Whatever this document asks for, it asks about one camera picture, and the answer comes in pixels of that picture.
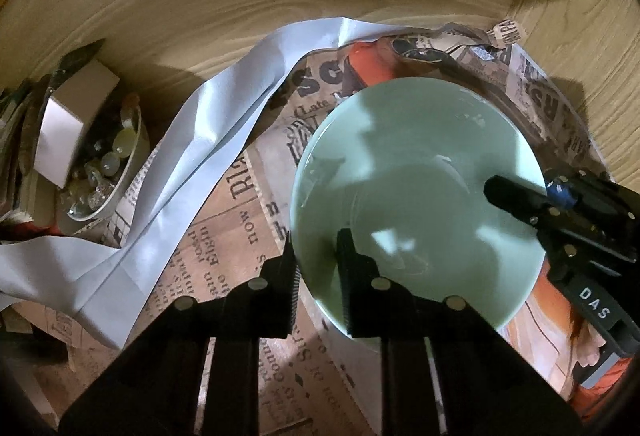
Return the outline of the newspaper print table mat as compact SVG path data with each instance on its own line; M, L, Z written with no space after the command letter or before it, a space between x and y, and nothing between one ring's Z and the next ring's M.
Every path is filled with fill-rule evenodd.
M541 148L501 110L555 130L558 95L520 49L506 78L455 84L461 58L392 44L440 70L363 89L297 164L280 256L227 297L177 299L70 407L63 435L183 435L212 379L203 432L258 431L258 344L293 332L297 286L351 338L381 347L387 435L570 434L576 414L498 334L540 264L604 339L639 349L639 196Z

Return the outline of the mint green bowl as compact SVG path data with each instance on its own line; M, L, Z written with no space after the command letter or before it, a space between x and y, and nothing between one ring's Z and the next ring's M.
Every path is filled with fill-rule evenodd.
M544 250L531 226L488 202L492 176L544 189L521 130L468 89L399 78L341 103L308 141L290 204L294 253L320 310L345 329L334 249L346 228L383 277L431 300L459 295L494 328L507 325Z

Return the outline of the small white cardboard box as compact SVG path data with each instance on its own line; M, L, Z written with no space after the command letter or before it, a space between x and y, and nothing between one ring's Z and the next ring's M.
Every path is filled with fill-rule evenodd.
M34 168L62 189L94 118L119 83L106 66L90 61L48 99L38 136Z

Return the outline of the small bowl of trinkets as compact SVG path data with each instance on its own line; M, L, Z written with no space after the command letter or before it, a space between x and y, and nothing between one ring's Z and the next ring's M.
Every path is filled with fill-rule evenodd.
M64 213L77 222L111 217L149 154L137 93L105 104L82 140L62 191Z

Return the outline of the white paper sheet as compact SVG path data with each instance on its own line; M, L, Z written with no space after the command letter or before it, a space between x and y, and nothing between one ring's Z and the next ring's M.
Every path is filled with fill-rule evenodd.
M194 91L142 181L121 248L37 237L1 248L1 305L34 301L75 319L106 346L124 346L169 257L235 161L268 100L317 50L398 32L398 26L320 18L272 32Z

